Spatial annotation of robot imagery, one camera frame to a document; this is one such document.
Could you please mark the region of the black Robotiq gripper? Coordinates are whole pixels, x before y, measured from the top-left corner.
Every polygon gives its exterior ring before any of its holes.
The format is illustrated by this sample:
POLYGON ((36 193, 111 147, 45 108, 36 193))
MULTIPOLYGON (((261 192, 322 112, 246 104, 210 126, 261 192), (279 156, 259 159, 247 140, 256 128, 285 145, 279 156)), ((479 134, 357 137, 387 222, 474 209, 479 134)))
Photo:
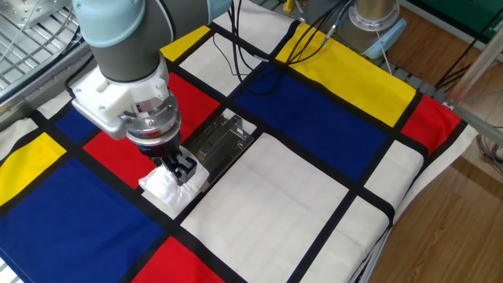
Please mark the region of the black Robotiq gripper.
POLYGON ((152 158, 156 167, 165 165, 173 174, 178 186, 187 183, 195 175, 197 167, 197 162, 194 159, 181 154, 180 143, 180 135, 163 135, 157 138, 137 138, 135 140, 139 151, 152 158))

